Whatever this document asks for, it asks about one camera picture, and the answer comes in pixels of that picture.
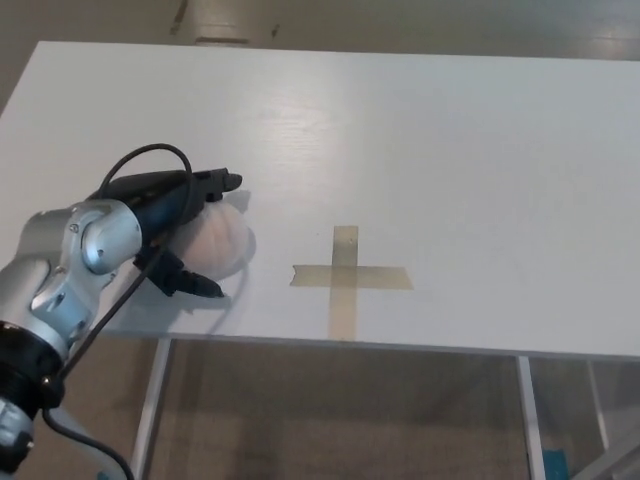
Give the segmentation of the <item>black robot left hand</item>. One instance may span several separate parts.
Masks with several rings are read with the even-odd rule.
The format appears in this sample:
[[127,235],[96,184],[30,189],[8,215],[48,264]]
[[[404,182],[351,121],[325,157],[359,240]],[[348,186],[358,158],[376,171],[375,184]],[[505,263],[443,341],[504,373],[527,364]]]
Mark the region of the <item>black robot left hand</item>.
[[117,178],[89,198],[118,200],[135,214],[142,228],[142,247],[133,265],[170,297],[182,292],[203,298],[222,298],[220,285],[186,269],[171,250],[160,250],[170,228],[194,220],[206,206],[238,189],[243,177],[226,168],[198,171],[188,180],[182,170],[158,171]]

